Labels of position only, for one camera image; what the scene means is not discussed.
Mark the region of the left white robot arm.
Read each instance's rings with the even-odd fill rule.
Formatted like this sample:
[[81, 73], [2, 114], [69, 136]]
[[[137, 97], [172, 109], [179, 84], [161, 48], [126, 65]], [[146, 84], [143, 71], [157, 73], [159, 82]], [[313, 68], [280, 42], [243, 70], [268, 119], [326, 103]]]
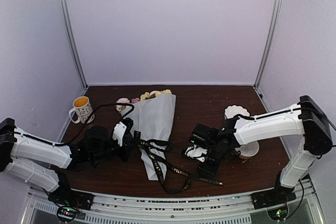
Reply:
[[1, 172], [54, 192], [64, 205], [71, 205], [76, 197], [66, 175], [38, 163], [81, 171], [115, 156], [126, 162], [140, 141], [131, 134], [132, 126], [133, 121], [126, 118], [114, 127], [112, 134], [105, 127], [94, 126], [85, 131], [78, 144], [56, 143], [29, 134], [18, 128], [14, 119], [6, 118], [1, 122]]

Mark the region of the pink flower stem two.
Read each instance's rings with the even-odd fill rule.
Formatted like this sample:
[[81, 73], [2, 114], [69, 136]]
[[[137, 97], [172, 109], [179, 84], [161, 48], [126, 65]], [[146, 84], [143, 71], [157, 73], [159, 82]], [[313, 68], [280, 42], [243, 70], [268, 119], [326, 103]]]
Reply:
[[133, 98], [131, 100], [129, 100], [128, 98], [120, 98], [116, 101], [117, 105], [115, 107], [118, 112], [121, 112], [126, 108], [125, 104], [135, 104], [140, 101], [140, 98]]

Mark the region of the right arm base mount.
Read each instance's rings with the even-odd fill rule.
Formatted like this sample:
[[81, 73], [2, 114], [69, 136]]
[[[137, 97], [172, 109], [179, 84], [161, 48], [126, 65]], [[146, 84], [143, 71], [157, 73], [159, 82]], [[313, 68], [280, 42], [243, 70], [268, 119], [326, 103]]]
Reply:
[[273, 189], [251, 194], [254, 209], [266, 209], [268, 217], [273, 221], [284, 221], [289, 215], [288, 203], [295, 200], [294, 188], [275, 186]]

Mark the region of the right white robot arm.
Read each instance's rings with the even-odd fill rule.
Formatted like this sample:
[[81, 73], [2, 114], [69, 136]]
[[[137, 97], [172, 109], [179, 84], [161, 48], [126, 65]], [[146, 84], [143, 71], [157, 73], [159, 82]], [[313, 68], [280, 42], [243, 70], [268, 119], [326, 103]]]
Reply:
[[287, 135], [303, 137], [299, 150], [280, 172], [276, 187], [269, 192], [272, 203], [279, 204], [289, 196], [298, 180], [315, 160], [331, 151], [333, 141], [330, 122], [322, 109], [308, 95], [287, 108], [261, 115], [250, 115], [242, 106], [231, 105], [224, 111], [224, 121], [219, 129], [197, 124], [183, 151], [191, 159], [199, 161], [201, 177], [216, 176], [226, 154], [248, 144]]

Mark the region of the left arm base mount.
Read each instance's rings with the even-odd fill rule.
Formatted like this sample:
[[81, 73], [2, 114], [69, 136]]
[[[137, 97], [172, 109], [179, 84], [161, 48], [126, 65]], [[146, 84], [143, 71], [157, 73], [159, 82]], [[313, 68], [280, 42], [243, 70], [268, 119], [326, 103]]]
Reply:
[[90, 210], [94, 198], [93, 194], [72, 190], [68, 182], [59, 182], [53, 192], [44, 192], [56, 205], [56, 217], [61, 223], [72, 222], [82, 210]]

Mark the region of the white wrapping paper sheet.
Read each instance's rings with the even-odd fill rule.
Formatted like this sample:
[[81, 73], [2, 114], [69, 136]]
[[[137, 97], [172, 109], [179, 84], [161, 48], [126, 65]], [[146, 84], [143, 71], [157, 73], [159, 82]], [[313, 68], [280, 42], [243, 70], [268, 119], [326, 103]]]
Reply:
[[[168, 141], [172, 132], [176, 95], [161, 94], [156, 98], [140, 101], [134, 104], [134, 110], [127, 115], [133, 120], [134, 130], [141, 132], [143, 140]], [[140, 149], [148, 180], [158, 181], [153, 164], [145, 150]]]

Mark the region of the large yellow flower bunch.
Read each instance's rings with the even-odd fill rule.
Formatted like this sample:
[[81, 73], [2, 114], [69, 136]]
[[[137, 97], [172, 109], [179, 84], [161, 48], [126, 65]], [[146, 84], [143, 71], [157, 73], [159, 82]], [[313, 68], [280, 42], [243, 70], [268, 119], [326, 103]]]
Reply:
[[165, 89], [165, 90], [153, 90], [151, 92], [145, 92], [144, 94], [140, 95], [140, 101], [148, 100], [148, 99], [153, 99], [156, 98], [162, 94], [172, 94], [170, 89]]

